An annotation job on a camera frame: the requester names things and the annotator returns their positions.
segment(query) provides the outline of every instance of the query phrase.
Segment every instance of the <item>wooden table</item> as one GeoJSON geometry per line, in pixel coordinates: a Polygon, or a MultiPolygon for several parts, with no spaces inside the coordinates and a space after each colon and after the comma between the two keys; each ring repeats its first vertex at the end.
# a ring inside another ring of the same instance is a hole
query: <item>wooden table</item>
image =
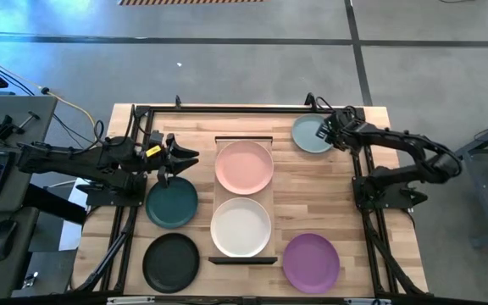
{"type": "MultiPolygon", "coordinates": [[[[380,128],[390,126],[386,108],[364,108],[366,120],[380,128]]],[[[130,104],[115,104],[109,136],[123,135],[130,104]]],[[[161,229],[139,208],[133,238],[125,294],[159,295],[142,275],[144,252],[152,241],[169,232],[189,236],[201,254],[196,279],[178,295],[187,296],[261,296],[261,297],[371,297],[369,260],[364,242],[361,214],[353,202],[350,180],[352,159],[348,152],[330,150],[314,155],[301,151],[291,139],[291,126],[300,114],[191,114],[157,113],[154,130],[175,133],[183,147],[199,151],[199,163],[182,173],[197,188],[199,207],[195,218],[176,230],[161,229]],[[214,265],[210,220],[214,200],[215,136],[272,136],[274,159],[274,229],[271,238],[279,260],[269,266],[214,265]],[[307,295],[285,278],[282,253],[291,238],[313,232],[329,239],[341,256],[341,272],[332,289],[322,295],[307,295]]],[[[375,165],[398,167],[394,150],[372,147],[375,165]]],[[[366,164],[362,163],[366,175],[366,164]]],[[[151,175],[147,189],[156,182],[151,175]]],[[[74,283],[83,282],[107,250],[114,208],[99,208],[87,221],[75,261],[74,283]]],[[[426,291],[418,243],[410,218],[398,210],[386,210],[385,221],[393,256],[417,287],[426,291]]],[[[385,265],[378,254],[382,284],[386,288],[385,265]]],[[[114,285],[119,267],[115,259],[114,285]]]]}

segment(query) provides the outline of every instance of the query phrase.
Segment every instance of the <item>pink plate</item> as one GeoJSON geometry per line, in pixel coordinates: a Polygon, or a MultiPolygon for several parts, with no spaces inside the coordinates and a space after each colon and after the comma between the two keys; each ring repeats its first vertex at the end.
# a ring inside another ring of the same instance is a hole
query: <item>pink plate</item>
{"type": "Polygon", "coordinates": [[[275,165],[264,147],[253,141],[236,141],[219,152],[216,177],[228,191],[250,195],[261,191],[272,179],[275,165]]]}

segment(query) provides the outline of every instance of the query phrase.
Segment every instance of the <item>black plate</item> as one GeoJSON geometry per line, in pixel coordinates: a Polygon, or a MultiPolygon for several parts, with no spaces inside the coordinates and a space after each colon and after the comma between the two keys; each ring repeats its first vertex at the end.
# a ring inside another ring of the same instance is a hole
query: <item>black plate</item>
{"type": "Polygon", "coordinates": [[[199,250],[189,237],[169,233],[150,244],[142,260],[142,273],[155,291],[175,293],[193,282],[199,261],[199,250]]]}

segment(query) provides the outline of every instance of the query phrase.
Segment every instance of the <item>computer mouse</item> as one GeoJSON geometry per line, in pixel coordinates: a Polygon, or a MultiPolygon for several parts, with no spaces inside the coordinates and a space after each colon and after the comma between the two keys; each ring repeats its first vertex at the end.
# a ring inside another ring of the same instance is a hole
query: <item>computer mouse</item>
{"type": "Polygon", "coordinates": [[[11,219],[0,222],[0,261],[7,258],[13,249],[14,235],[18,223],[11,219]]]}

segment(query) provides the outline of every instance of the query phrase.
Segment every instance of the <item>gray floor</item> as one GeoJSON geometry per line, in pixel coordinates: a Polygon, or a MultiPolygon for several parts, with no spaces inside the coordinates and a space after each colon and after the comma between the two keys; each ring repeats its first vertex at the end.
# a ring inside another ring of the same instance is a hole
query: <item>gray floor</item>
{"type": "MultiPolygon", "coordinates": [[[[342,0],[119,7],[115,1],[0,0],[0,31],[43,35],[349,38],[342,0]]],[[[362,39],[488,40],[488,0],[353,0],[362,39]]],[[[365,47],[372,100],[388,107],[394,129],[456,149],[488,126],[488,48],[365,47]]],[[[333,104],[363,103],[351,47],[96,45],[0,42],[0,63],[50,86],[96,119],[114,103],[302,103],[306,93],[333,104]]],[[[84,135],[88,121],[58,115],[84,135]]],[[[53,124],[47,141],[73,142],[53,124]]],[[[407,156],[401,162],[408,164],[407,156]]],[[[39,185],[67,180],[35,178],[39,185]]],[[[466,175],[419,186],[417,235],[430,290],[488,301],[488,248],[469,237],[488,230],[466,175]]]]}

